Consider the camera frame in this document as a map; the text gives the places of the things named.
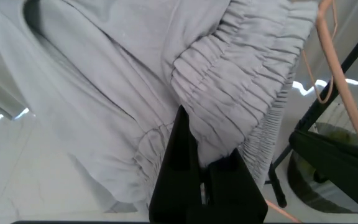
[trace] gathered fabric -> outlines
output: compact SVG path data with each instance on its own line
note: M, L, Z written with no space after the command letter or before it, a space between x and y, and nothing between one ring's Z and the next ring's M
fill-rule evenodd
M0 54L89 174L118 201L146 204L180 105L201 166L237 147L262 186L317 10L289 0L0 0Z

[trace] drying rack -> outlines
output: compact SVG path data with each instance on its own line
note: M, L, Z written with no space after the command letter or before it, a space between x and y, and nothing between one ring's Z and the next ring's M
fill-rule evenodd
M352 64L357 60L358 58L358 43L356 46L352 49L350 54L346 57L345 61L343 61L341 67L344 73L348 71L348 69L352 66ZM328 83L324 90L320 93L320 97L322 99L325 99L328 95L329 91L329 84ZM295 131L308 131L310 127L317 121L317 119L324 113L324 111L328 108L328 106L335 100L335 98L339 95L338 90L336 86L334 85L333 91L331 93L331 96L329 97L329 100L325 104L321 104L318 100L315 100L313 104L310 106L309 110L303 115L303 117L299 120L299 122L296 124L294 132ZM280 207L284 208L287 206L287 200L285 199L285 194L283 193L283 190L280 185L280 181L276 175L275 169L281 164L281 162L289 155L289 153L292 151L292 148L290 145L288 145L284 151L279 155L279 157L271 163L270 169L268 172L269 179L265 182L265 184L271 184L273 187L273 191L277 198L277 203Z

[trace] white floor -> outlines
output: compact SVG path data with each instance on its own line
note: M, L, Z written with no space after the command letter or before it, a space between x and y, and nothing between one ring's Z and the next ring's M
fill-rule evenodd
M277 143L277 155L314 100L314 93L301 96L293 90ZM358 214L326 214L303 204L290 190L288 158L277 169L287 196L285 209L303 222L358 223ZM147 221L139 213L105 213L111 205L108 192L91 182L78 164L44 131L32 114L15 121L0 120L0 224L16 220L111 220ZM276 203L271 186L265 198ZM291 222L269 208L265 222Z

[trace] orange cord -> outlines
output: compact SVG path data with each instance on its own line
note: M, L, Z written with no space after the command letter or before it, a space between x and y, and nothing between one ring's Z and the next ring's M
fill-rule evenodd
M337 21L337 17L336 17L336 5L335 5L335 0L333 0L333 14L334 14L334 32L333 32L333 35L332 35L332 39L335 37L335 34L336 34L336 30L337 30L337 24L338 24L338 21ZM320 92L318 91L317 89L317 86L316 86L316 80L314 79L314 76L311 72L311 69L310 69L310 65L308 63L308 59L306 57L306 52L304 50L302 50L302 57L303 57L303 60L305 61L305 65L306 65L306 69L309 73L309 77L310 77L310 80L313 84L313 88L314 88L314 92L316 93L316 96L317 96L317 100L322 103L322 104L325 104L328 102L329 100L329 97L331 96L331 93L333 92L333 88L334 88L334 77L331 75L331 81L329 82L329 89L328 89L328 94L326 96L326 98L324 100L322 100L320 98Z
M272 202L269 202L268 200L265 200L265 201L266 201L267 205L268 205L270 208L272 208L272 209L278 211L280 214L282 214L283 216L289 218L291 221L293 221L293 222L295 222L295 223L302 223L301 221L299 221L299 219L293 217L293 216L290 215L288 212L282 210L281 208L279 208L277 205L273 204Z

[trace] black object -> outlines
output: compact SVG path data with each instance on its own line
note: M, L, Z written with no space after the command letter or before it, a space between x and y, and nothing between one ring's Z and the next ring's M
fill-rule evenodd
M352 64L357 60L358 58L358 43L353 48L353 50L350 52L350 54L346 57L345 61L343 61L341 67L344 73L347 72L347 70L352 66ZM321 99L325 99L327 97L329 90L329 83L325 86L324 90L320 93ZM329 97L329 100L325 104L321 104L318 100L315 100L313 104L310 106L309 110L303 115L303 117L299 120L298 124L295 126L295 130L300 131L307 131L310 129L310 127L317 121L317 119L324 113L324 111L328 108L328 106L335 100L335 98L338 96L338 90L336 86L334 85L333 91L331 93L331 96ZM283 193L283 190L280 186L280 181L277 178L277 175L275 173L275 169L280 165L280 163L289 155L292 148L290 145L288 145L284 151L279 155L279 157L271 163L270 169L268 172L268 176L270 178L269 182L266 182L266 184L271 184L274 190L274 193L277 198L277 203L282 208L287 206L287 201L285 199L285 194Z
M208 204L201 203L204 182ZM267 204L237 149L200 170L196 141L180 107L150 203L153 223L263 223Z
M358 146L304 131L294 131L290 136L290 145L318 172L358 203Z

